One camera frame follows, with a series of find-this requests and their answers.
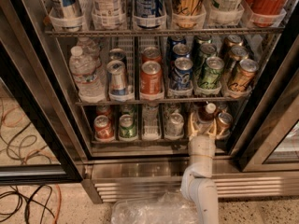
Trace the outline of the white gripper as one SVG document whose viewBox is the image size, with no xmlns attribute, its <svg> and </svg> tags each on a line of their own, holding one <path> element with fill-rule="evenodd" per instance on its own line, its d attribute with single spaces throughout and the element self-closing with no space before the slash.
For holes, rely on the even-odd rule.
<svg viewBox="0 0 299 224">
<path fill-rule="evenodd" d="M 207 132 L 207 135 L 198 135 L 199 129 L 196 123 L 196 114 L 192 112 L 188 117 L 188 152 L 190 156 L 207 156 L 213 158 L 216 151 L 215 138 L 217 135 L 217 121 L 213 119 L 213 123 Z"/>
</svg>

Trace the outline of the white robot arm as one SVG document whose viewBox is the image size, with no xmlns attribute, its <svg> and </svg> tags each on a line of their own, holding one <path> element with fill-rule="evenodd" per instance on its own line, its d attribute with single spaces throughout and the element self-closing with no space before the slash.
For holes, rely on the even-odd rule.
<svg viewBox="0 0 299 224">
<path fill-rule="evenodd" d="M 200 134 L 195 112 L 188 117 L 189 164 L 181 180 L 183 197 L 196 204 L 200 224 L 219 224 L 218 192 L 212 180 L 215 140 Z"/>
</svg>

